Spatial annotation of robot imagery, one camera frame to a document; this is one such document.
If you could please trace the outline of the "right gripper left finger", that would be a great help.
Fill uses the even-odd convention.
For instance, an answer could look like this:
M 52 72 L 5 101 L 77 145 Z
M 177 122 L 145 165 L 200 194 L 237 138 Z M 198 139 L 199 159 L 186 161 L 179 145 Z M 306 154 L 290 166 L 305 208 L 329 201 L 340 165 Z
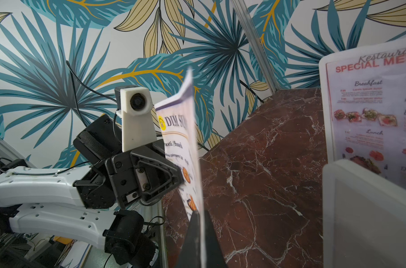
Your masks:
M 200 236 L 200 214 L 194 211 L 175 268 L 201 267 Z

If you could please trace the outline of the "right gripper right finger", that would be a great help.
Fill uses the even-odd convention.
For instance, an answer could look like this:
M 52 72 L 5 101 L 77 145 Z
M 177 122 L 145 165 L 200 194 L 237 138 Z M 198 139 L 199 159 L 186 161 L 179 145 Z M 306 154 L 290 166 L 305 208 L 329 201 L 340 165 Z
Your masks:
M 205 252 L 206 268 L 227 268 L 217 234 L 214 229 L 210 214 L 205 211 Z

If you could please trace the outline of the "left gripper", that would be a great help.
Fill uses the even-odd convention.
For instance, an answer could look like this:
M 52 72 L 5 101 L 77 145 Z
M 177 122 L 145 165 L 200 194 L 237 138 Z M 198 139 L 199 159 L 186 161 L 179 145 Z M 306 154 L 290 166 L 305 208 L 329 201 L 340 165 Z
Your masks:
M 184 182 L 180 167 L 166 159 L 162 140 L 113 155 L 104 164 L 121 209 L 136 201 L 153 203 Z

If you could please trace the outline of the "yellow header menu sheet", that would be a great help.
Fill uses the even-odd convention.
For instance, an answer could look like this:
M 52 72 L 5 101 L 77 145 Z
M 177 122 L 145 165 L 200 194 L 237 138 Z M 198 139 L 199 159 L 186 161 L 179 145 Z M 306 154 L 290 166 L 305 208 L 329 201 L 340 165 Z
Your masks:
M 166 159 L 179 167 L 184 182 L 178 187 L 188 219 L 197 221 L 198 265 L 207 267 L 204 196 L 197 149 L 193 72 L 189 68 L 175 95 L 155 105 L 165 145 Z

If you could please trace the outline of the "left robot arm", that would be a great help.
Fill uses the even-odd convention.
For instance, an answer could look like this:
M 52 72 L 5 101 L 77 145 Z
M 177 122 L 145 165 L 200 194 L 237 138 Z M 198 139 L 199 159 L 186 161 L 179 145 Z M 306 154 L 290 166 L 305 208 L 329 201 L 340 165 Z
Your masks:
M 0 236 L 45 233 L 88 243 L 119 265 L 149 268 L 156 244 L 150 226 L 127 206 L 150 204 L 183 183 L 157 140 L 122 152 L 120 129 L 107 115 L 85 128 L 74 145 L 86 162 L 67 169 L 32 169 L 23 159 L 0 167 Z

